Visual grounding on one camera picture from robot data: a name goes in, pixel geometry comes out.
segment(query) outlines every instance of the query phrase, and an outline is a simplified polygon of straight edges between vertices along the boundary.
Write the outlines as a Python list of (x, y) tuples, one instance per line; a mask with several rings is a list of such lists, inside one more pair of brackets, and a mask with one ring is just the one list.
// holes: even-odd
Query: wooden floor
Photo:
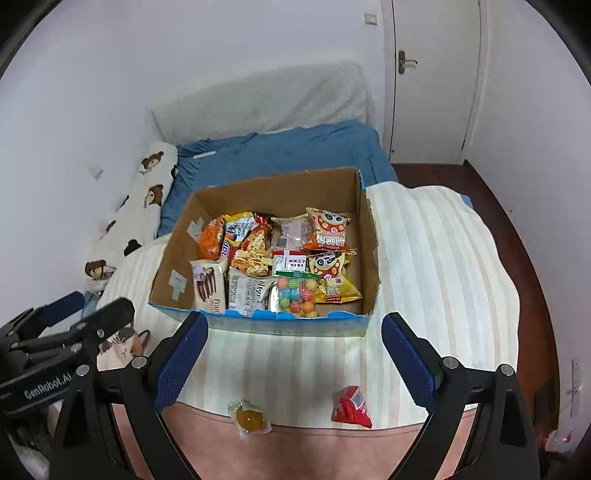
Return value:
[(519, 292), (517, 375), (539, 430), (558, 425), (558, 358), (548, 307), (534, 267), (509, 217), (468, 163), (464, 165), (395, 165), (398, 181), (413, 188), (444, 185), (468, 195), (495, 239), (499, 257)]

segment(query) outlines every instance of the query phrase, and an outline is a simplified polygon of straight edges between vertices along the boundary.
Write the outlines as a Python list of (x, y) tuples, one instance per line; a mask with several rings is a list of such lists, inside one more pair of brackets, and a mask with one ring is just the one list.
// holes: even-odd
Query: yellow snack bag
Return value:
[(345, 271), (345, 265), (357, 254), (355, 250), (311, 255), (310, 271), (320, 275), (314, 297), (316, 303), (345, 303), (363, 298)]

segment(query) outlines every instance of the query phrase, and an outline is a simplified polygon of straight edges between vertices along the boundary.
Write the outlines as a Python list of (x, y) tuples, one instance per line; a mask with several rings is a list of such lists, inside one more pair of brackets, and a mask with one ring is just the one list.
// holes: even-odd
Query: wall outlet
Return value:
[(579, 397), (581, 396), (581, 359), (579, 356), (574, 357), (571, 360), (571, 403), (570, 403), (570, 416), (577, 417), (579, 415)]

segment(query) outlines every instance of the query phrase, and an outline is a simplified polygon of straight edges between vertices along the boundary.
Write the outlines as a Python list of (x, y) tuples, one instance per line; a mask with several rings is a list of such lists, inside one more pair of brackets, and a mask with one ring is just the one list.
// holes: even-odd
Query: candy bag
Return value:
[(254, 277), (266, 277), (272, 265), (272, 259), (267, 257), (266, 252), (273, 228), (265, 218), (258, 215), (255, 216), (255, 222), (256, 227), (234, 253), (231, 266)]
[(292, 218), (271, 218), (281, 228), (281, 236), (273, 244), (273, 249), (301, 250), (302, 245), (310, 239), (310, 221), (308, 214), (303, 213)]
[(223, 279), (228, 269), (228, 259), (191, 260), (195, 308), (210, 313), (226, 311), (226, 290)]
[(267, 420), (265, 411), (255, 407), (248, 400), (240, 400), (228, 404), (228, 415), (238, 427), (240, 438), (251, 433), (269, 433), (271, 423)]
[(240, 244), (255, 227), (256, 220), (252, 212), (242, 212), (236, 215), (224, 215), (226, 221), (226, 234), (222, 242), (221, 257), (227, 258), (230, 264), (234, 253)]
[(371, 428), (371, 419), (369, 418), (365, 399), (359, 387), (353, 386), (345, 389), (330, 419), (341, 423), (352, 423), (369, 429)]
[(271, 291), (269, 310), (292, 313), (296, 317), (316, 318), (314, 292), (318, 275), (308, 272), (277, 272), (277, 284)]
[(228, 309), (251, 317), (255, 310), (266, 310), (269, 291), (275, 277), (250, 277), (236, 268), (231, 268), (228, 282)]
[(307, 208), (311, 225), (310, 239), (303, 247), (308, 250), (348, 250), (345, 242), (346, 227), (349, 219), (338, 213), (327, 212), (318, 208)]
[(345, 265), (356, 254), (355, 250), (348, 250), (308, 257), (310, 271), (320, 275), (316, 288), (316, 303), (345, 303), (363, 298), (345, 271)]
[(223, 215), (214, 218), (201, 232), (197, 241), (199, 258), (204, 260), (217, 260), (222, 248), (223, 229), (226, 222)]

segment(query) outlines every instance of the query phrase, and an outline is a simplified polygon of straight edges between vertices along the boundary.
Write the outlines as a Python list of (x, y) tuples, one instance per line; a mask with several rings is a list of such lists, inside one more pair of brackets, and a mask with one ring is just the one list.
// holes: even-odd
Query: light switch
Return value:
[(365, 14), (365, 23), (367, 25), (377, 25), (378, 16), (376, 14)]

